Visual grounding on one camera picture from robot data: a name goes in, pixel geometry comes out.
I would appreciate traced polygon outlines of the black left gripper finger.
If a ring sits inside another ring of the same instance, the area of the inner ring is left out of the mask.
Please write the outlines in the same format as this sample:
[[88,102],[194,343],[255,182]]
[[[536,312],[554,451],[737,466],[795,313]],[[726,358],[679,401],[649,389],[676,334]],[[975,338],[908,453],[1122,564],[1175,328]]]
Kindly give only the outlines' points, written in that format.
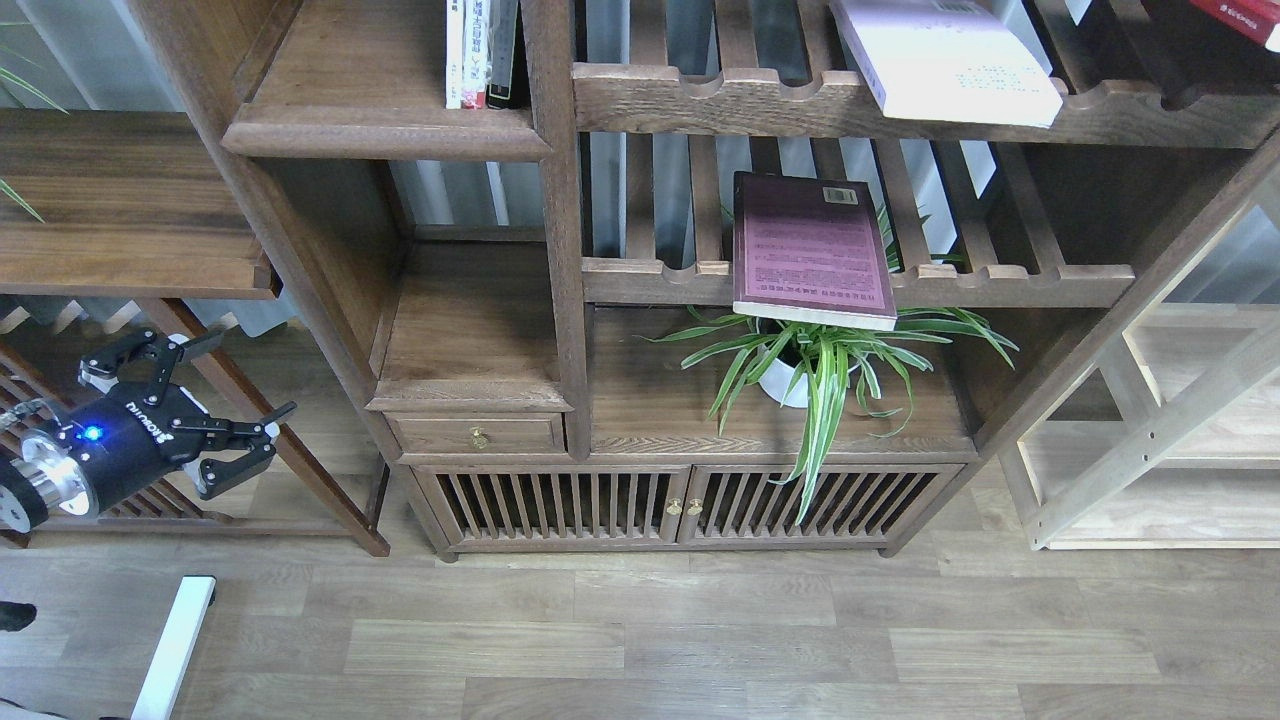
[[232,421],[200,413],[177,416],[172,460],[182,460],[196,492],[211,500],[266,470],[276,454],[279,423],[297,409],[287,402],[257,421]]
[[141,397],[143,401],[163,401],[174,368],[215,350],[223,334],[223,331],[212,331],[187,340],[180,334],[161,336],[154,329],[143,328],[93,354],[86,354],[79,361],[78,382],[106,395],[118,383],[120,366],[143,359],[154,363],[154,373]]

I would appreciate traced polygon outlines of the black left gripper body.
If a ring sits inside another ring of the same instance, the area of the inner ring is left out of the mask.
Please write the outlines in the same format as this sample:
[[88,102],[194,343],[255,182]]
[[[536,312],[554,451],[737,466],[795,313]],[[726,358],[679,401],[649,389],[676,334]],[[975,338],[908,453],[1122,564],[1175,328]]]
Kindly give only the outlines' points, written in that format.
[[27,430],[15,457],[15,519],[45,521],[55,507],[96,516],[195,460],[211,415],[182,387],[156,406],[147,397],[143,384],[124,383]]

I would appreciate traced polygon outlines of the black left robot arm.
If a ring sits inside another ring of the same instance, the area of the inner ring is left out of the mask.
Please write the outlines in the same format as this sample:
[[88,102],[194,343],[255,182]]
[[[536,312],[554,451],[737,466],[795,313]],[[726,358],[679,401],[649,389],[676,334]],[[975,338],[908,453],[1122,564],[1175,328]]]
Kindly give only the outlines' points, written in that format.
[[3,414],[9,427],[40,406],[52,419],[28,430],[15,457],[3,461],[3,520],[29,532],[60,507],[99,515],[182,468],[202,500],[265,471],[276,455],[287,402],[256,421],[211,416],[182,386],[177,365],[215,350],[220,331],[195,340],[143,328],[79,363],[79,382],[101,398],[63,411],[45,398]]

